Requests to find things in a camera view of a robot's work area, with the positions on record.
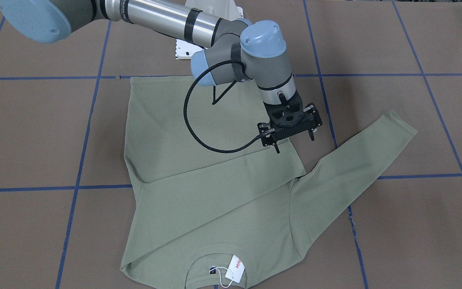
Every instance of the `tag string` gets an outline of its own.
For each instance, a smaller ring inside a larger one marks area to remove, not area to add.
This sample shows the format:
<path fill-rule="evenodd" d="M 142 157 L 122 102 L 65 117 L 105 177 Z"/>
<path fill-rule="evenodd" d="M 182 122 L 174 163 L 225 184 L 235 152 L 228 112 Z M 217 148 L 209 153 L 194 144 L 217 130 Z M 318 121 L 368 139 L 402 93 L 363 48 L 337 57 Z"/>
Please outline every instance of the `tag string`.
<path fill-rule="evenodd" d="M 209 272 L 211 273 L 211 271 L 217 270 L 217 271 L 219 272 L 220 285 L 222 286 L 222 288 L 229 288 L 229 286 L 231 286 L 231 283 L 233 283 L 233 280 L 231 280 L 231 282 L 229 282 L 229 284 L 227 284 L 227 286 L 224 286 L 224 285 L 222 284 L 222 273 L 220 273 L 219 268 L 221 268 L 221 269 L 226 269 L 226 270 L 227 270 L 226 267 L 215 267 L 215 268 L 211 269 Z M 230 271 L 230 270 L 228 270 L 228 271 L 231 272 L 231 274 L 233 275 L 232 278 L 234 279 L 234 278 L 235 278 L 235 273 L 233 273 L 233 271 Z"/>

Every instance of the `brown floor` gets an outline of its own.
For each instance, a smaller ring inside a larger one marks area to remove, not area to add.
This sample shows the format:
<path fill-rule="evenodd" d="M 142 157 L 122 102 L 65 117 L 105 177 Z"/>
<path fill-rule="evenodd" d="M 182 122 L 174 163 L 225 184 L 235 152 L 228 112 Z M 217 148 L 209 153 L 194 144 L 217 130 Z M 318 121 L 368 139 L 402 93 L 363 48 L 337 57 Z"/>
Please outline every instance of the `brown floor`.
<path fill-rule="evenodd" d="M 305 167 L 390 108 L 418 134 L 303 262 L 255 288 L 462 288 L 462 3 L 306 2 L 237 0 L 279 22 L 321 111 L 315 142 L 292 138 Z M 129 76 L 189 74 L 173 39 L 138 26 L 44 45 L 0 14 L 0 289 L 148 288 L 119 271 Z"/>

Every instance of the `white mounting plate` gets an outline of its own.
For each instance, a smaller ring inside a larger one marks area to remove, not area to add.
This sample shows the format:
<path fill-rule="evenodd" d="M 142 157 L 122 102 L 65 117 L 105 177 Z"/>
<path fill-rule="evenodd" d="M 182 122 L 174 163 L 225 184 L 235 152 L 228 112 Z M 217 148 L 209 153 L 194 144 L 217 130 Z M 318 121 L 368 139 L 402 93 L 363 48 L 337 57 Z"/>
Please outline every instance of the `white mounting plate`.
<path fill-rule="evenodd" d="M 243 18 L 243 9 L 242 7 L 238 8 L 238 13 L 240 18 Z M 191 59 L 194 53 L 201 51 L 202 48 L 197 45 L 190 44 L 187 41 L 176 39 L 176 59 Z"/>

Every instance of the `black band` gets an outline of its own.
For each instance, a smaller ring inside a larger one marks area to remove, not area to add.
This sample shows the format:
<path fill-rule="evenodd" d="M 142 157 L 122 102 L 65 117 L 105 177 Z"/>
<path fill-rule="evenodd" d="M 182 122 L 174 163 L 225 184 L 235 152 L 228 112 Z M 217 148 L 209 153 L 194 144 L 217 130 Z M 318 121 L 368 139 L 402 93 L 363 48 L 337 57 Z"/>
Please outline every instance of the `black band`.
<path fill-rule="evenodd" d="M 128 16 L 128 3 L 129 2 L 130 0 L 121 0 L 121 5 L 120 5 L 119 10 L 121 11 L 122 20 L 128 23 L 134 24 L 133 22 L 131 22 L 130 16 Z"/>
<path fill-rule="evenodd" d="M 194 44 L 192 37 L 194 36 L 194 24 L 196 23 L 197 17 L 202 10 L 197 8 L 190 9 L 188 16 L 186 17 L 185 22 L 185 41 L 188 43 Z"/>
<path fill-rule="evenodd" d="M 215 43 L 215 37 L 217 36 L 217 30 L 219 29 L 219 24 L 222 21 L 222 18 L 219 18 L 217 20 L 217 23 L 215 24 L 215 29 L 213 30 L 213 35 L 211 36 L 211 45 Z"/>
<path fill-rule="evenodd" d="M 242 62 L 242 46 L 240 42 L 235 42 L 231 45 L 231 60 L 237 60 Z M 242 71 L 242 66 L 238 63 L 231 64 L 233 66 L 233 73 L 235 74 L 235 80 L 238 82 L 244 82 L 250 80 L 250 78 L 245 75 Z"/>
<path fill-rule="evenodd" d="M 262 88 L 261 86 L 258 86 L 258 88 L 261 90 L 276 90 L 278 88 L 282 88 L 283 86 L 285 86 L 288 82 L 290 82 L 290 79 L 292 79 L 291 74 L 290 74 L 290 77 L 288 77 L 288 79 L 286 79 L 282 84 L 276 85 L 273 88 Z"/>
<path fill-rule="evenodd" d="M 110 18 L 108 18 L 108 14 L 106 14 L 105 0 L 99 0 L 99 9 L 101 9 L 101 13 L 103 13 L 104 18 L 110 20 Z"/>
<path fill-rule="evenodd" d="M 97 14 L 97 4 L 95 3 L 95 0 L 92 1 L 92 20 L 90 22 L 95 20 L 95 15 Z"/>

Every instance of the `silver metal tube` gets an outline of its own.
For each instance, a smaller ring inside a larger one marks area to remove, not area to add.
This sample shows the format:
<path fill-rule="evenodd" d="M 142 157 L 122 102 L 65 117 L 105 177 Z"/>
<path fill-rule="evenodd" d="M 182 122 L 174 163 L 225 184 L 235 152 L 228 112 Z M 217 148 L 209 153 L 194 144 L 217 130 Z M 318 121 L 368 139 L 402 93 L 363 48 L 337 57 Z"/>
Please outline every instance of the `silver metal tube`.
<path fill-rule="evenodd" d="M 128 20 L 134 24 L 184 39 L 190 7 L 164 0 L 106 0 L 106 13 L 110 20 L 123 19 L 124 10 L 127 12 Z M 194 44 L 211 47 L 211 39 L 218 21 L 217 16 L 199 13 L 192 35 Z"/>

